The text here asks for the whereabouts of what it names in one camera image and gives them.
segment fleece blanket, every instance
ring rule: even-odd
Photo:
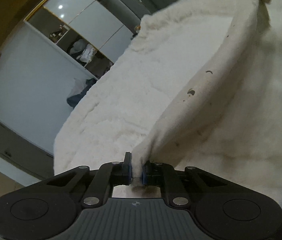
[[[193,165],[282,207],[282,0],[180,0],[145,16],[57,135],[55,173],[126,151],[134,177],[148,159]]]

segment silver screw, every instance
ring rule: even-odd
[[[184,206],[188,204],[188,200],[185,197],[176,197],[172,200],[172,202],[178,206]]]
[[[96,198],[96,197],[86,197],[84,200],[83,200],[83,203],[86,204],[86,205],[95,205],[95,204],[98,204],[99,203],[99,199]]]

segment white cabinet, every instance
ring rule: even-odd
[[[48,0],[43,6],[63,22],[69,24],[95,0]]]
[[[124,53],[126,48],[131,43],[132,32],[126,27],[122,26],[100,49],[104,55],[112,62]]]
[[[100,3],[94,2],[69,25],[93,46],[100,49],[123,26],[123,23]]]

